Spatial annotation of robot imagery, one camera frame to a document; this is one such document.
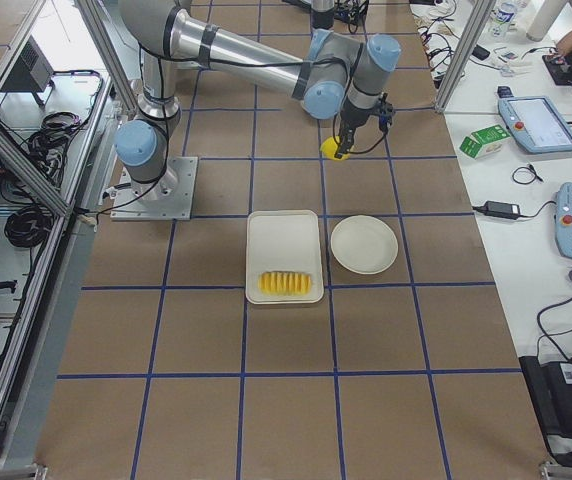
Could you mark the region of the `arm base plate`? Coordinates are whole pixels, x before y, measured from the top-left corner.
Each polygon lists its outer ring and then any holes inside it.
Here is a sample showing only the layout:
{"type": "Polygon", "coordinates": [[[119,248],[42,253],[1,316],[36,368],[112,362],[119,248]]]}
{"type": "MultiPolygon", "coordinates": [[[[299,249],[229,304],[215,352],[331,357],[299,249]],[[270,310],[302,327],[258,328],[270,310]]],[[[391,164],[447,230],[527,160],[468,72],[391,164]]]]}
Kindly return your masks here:
{"type": "Polygon", "coordinates": [[[110,217],[116,221],[189,220],[197,169],[197,157],[170,157],[166,174],[140,198],[148,186],[133,183],[123,167],[120,182],[129,186],[113,195],[115,209],[109,212],[110,217]]]}

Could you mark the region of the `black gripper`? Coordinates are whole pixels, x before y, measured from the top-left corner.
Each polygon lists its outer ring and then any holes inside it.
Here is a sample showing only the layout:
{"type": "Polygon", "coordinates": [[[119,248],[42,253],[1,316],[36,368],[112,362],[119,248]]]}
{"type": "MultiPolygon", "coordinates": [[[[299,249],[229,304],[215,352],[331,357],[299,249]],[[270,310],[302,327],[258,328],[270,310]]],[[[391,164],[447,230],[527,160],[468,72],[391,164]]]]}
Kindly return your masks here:
{"type": "Polygon", "coordinates": [[[335,142],[333,158],[347,159],[354,147],[356,130],[364,126],[372,116],[378,120],[378,128],[387,135],[393,125],[395,109],[388,102],[388,94],[367,95],[362,92],[348,92],[339,112],[339,126],[334,126],[335,142]]]}
{"type": "Polygon", "coordinates": [[[340,0],[335,2],[335,18],[345,24],[360,24],[367,15],[368,0],[340,0]]]}

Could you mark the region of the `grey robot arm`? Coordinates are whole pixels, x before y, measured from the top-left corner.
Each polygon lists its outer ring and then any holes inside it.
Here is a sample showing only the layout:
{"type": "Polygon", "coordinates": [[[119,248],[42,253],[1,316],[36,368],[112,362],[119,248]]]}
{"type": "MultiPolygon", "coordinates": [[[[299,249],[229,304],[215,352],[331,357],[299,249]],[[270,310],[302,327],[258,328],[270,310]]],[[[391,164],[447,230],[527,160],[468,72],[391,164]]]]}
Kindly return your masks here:
{"type": "Polygon", "coordinates": [[[121,1],[118,6],[149,64],[140,111],[159,108],[160,121],[178,113],[177,99],[164,84],[164,68],[194,62],[284,92],[311,117],[332,121],[323,152],[333,160],[354,153],[356,132],[370,118],[377,118],[382,133],[392,126],[395,111],[383,89],[401,48],[388,35],[360,42],[318,29],[300,59],[193,18],[187,1],[121,1]]]}
{"type": "Polygon", "coordinates": [[[368,0],[312,0],[312,26],[314,29],[330,30],[334,21],[339,20],[348,26],[351,33],[355,33],[366,19],[369,4],[368,0]]]}

